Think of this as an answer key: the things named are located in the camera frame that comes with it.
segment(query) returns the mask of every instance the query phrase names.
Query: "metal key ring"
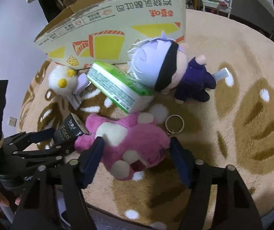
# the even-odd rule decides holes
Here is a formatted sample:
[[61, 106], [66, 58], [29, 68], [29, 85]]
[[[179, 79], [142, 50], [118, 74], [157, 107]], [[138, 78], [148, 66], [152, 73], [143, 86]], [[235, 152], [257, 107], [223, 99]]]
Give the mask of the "metal key ring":
[[[167, 123], [168, 123], [168, 120], [171, 118], [171, 117], [179, 117], [181, 120], [182, 120], [182, 128], [178, 131], [178, 132], [174, 132], [172, 129], [169, 129], [168, 126], [167, 126]], [[173, 115], [170, 115], [169, 117], [167, 117], [166, 121], [165, 121], [165, 127], [167, 129], [167, 134], [168, 135], [173, 135], [173, 134], [178, 134], [180, 132], [182, 132], [182, 130], [184, 129], [184, 126], [185, 126], [185, 121], [184, 119], [180, 116], [180, 115], [177, 115], [177, 114], [173, 114]]]

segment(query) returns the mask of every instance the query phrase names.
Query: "blanket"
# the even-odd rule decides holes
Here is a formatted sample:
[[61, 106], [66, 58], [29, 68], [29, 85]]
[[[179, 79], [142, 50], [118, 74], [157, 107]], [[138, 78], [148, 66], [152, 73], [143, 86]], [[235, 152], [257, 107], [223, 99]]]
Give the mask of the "blanket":
[[[274, 209], [274, 43], [236, 21], [187, 10], [185, 42], [189, 57], [204, 54], [214, 73], [227, 67], [231, 76], [209, 91], [210, 100], [174, 102], [173, 93], [156, 94], [148, 109], [164, 106], [178, 114], [184, 130], [175, 135], [182, 146], [210, 165], [234, 165], [248, 187], [261, 216]], [[126, 69], [127, 65], [118, 65]], [[85, 120], [90, 113], [111, 119], [125, 117], [102, 92], [91, 86], [78, 110], [48, 88], [55, 63], [47, 60], [28, 88], [18, 131], [57, 127], [70, 113]], [[170, 119], [178, 131], [181, 122]], [[164, 124], [159, 126], [166, 130]], [[33, 148], [49, 148], [50, 141]], [[204, 229], [210, 227], [217, 188], [212, 186]], [[180, 183], [169, 156], [131, 181], [115, 180], [100, 164], [94, 182], [83, 190], [85, 201], [133, 222], [156, 229], [177, 229], [185, 214], [190, 190]]]

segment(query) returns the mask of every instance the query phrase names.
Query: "electrical outlet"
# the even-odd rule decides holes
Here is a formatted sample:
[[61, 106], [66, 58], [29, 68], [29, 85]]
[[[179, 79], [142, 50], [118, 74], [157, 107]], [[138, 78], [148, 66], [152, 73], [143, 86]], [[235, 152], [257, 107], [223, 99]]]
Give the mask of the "electrical outlet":
[[8, 125], [12, 127], [16, 127], [17, 119], [14, 117], [9, 117]]

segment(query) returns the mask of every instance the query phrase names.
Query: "doll with black blindfold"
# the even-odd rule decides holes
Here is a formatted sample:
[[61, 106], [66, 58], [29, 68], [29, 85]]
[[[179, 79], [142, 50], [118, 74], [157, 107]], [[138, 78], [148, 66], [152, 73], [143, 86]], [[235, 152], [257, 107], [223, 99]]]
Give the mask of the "doll with black blindfold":
[[160, 37], [140, 41], [129, 50], [128, 73], [163, 94], [176, 88], [174, 98], [177, 103], [181, 104], [189, 97], [206, 102], [209, 94], [205, 88], [215, 89], [216, 81], [206, 71], [205, 56], [189, 61], [187, 52], [186, 43], [177, 44], [162, 32]]

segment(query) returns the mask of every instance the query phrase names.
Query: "yellow pom-pom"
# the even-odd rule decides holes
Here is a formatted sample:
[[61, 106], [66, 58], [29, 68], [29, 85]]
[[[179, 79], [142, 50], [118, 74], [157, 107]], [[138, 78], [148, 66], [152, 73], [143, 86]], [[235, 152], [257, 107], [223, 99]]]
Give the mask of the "yellow pom-pom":
[[67, 75], [68, 75], [69, 77], [73, 77], [73, 76], [75, 75], [75, 70], [72, 70], [72, 69], [68, 70], [68, 71], [67, 71]]
[[58, 81], [58, 86], [59, 86], [60, 88], [65, 88], [65, 87], [67, 86], [67, 80], [66, 80], [66, 79], [60, 79], [60, 80]]

